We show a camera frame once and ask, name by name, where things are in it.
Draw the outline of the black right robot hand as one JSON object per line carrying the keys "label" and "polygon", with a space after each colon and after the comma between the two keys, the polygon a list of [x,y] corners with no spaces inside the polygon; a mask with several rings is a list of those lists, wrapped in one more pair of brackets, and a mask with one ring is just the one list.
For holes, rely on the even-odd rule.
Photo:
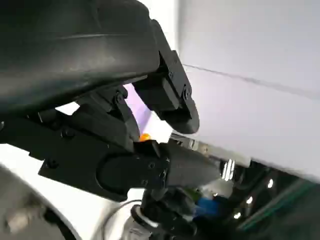
{"label": "black right robot hand", "polygon": [[197,233],[195,215],[195,202],[180,188],[146,189],[141,204],[131,209],[133,219],[150,232],[152,239],[194,237]]}

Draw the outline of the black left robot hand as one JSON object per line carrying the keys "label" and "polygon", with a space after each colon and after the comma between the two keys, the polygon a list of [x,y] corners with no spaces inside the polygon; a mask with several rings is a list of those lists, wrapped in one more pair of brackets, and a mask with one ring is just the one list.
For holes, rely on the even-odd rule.
{"label": "black left robot hand", "polygon": [[41,176],[116,202],[217,179],[201,153],[139,140],[126,84],[176,132],[199,130],[178,54],[141,2],[1,1],[0,141],[43,161]]}

